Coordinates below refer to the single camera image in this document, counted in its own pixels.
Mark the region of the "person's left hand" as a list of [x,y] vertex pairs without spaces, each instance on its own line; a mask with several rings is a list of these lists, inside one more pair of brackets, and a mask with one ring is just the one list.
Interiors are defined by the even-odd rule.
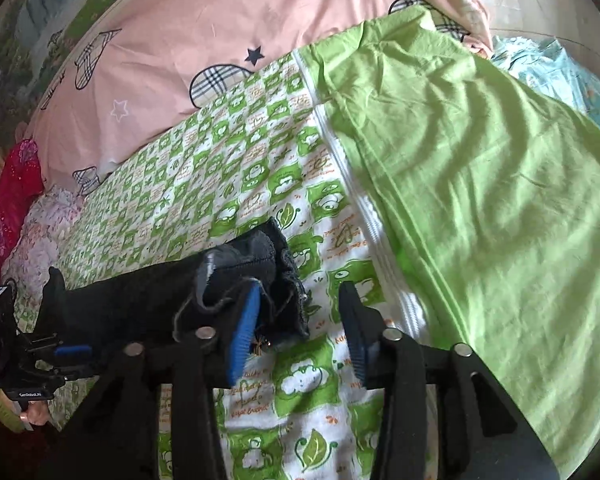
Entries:
[[50,421],[50,411],[45,400],[29,401],[27,408],[23,408],[19,418],[24,424],[32,426],[44,426]]

